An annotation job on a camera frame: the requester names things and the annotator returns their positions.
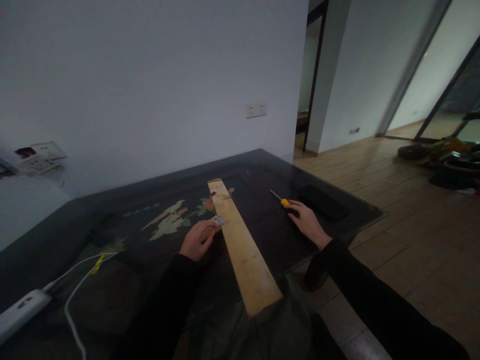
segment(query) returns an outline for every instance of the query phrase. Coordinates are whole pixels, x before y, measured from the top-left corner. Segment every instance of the black phone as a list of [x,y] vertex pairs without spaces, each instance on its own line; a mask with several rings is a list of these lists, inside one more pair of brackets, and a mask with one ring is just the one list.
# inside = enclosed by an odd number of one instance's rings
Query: black phone
[[313,185],[307,185],[300,188],[298,190],[298,197],[309,208],[317,210],[332,222],[336,222],[350,213],[348,207]]

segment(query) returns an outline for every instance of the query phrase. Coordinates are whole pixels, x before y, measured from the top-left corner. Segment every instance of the hand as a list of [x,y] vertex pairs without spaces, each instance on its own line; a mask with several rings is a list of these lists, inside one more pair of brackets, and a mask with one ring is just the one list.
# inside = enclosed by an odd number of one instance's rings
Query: hand
[[217,224],[213,221],[203,220],[193,225],[183,240],[179,254],[185,255],[194,262],[200,261],[214,240],[215,231],[212,231],[202,243],[202,234],[208,227],[216,228]]
[[322,226],[312,209],[306,207],[300,201],[288,200],[291,204],[285,206],[286,209],[292,209],[298,212],[299,217],[289,213],[288,216],[298,226],[302,234],[309,238],[322,251],[327,244],[332,241]]

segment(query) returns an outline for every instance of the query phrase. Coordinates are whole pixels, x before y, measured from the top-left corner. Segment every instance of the wooden plank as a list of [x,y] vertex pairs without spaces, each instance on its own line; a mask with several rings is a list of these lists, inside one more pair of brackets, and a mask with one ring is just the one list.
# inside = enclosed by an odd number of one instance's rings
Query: wooden plank
[[283,296],[222,179],[208,182],[223,237],[249,318]]

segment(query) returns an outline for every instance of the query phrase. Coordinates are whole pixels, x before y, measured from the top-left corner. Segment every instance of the table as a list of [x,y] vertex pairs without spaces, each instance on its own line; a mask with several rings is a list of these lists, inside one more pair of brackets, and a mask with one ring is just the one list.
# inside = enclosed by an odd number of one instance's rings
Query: table
[[[305,275],[312,290],[325,278],[316,257],[318,250],[298,231],[269,189],[281,197],[297,199],[298,189],[314,185],[347,206],[350,214],[336,223],[318,215],[325,231],[346,244],[384,215],[380,209],[288,162],[264,150],[254,150],[70,201],[0,253],[0,286],[6,290],[0,310],[102,249],[123,250],[89,278],[70,306],[88,351],[108,357],[191,226],[214,216],[207,181],[217,178],[231,189],[276,279],[313,258]],[[92,266],[79,266],[80,271],[73,271],[55,288],[56,300],[0,347],[3,359],[39,352],[49,359],[64,359],[77,351],[63,305]],[[201,266],[189,325],[240,299],[221,233],[215,236]]]

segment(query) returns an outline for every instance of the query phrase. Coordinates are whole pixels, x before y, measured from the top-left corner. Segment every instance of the electrical socket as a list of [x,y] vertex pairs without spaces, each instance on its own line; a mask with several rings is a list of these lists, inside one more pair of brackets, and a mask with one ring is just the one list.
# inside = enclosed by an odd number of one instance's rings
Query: electrical socket
[[30,147],[35,150],[38,155],[49,160],[57,160],[67,157],[67,154],[64,153],[63,150],[53,141],[34,144]]
[[256,118],[259,116],[267,115],[268,113],[268,105],[266,102],[261,102],[255,105],[247,105],[245,117],[247,119]]
[[46,157],[35,154],[19,162],[16,166],[24,173],[43,174],[59,165]]
[[258,116],[267,115],[267,112],[268,112],[268,108],[267,108],[266,102],[262,102],[258,104]]
[[246,118],[247,119],[255,117],[254,108],[255,108],[254,105],[247,105],[246,106]]

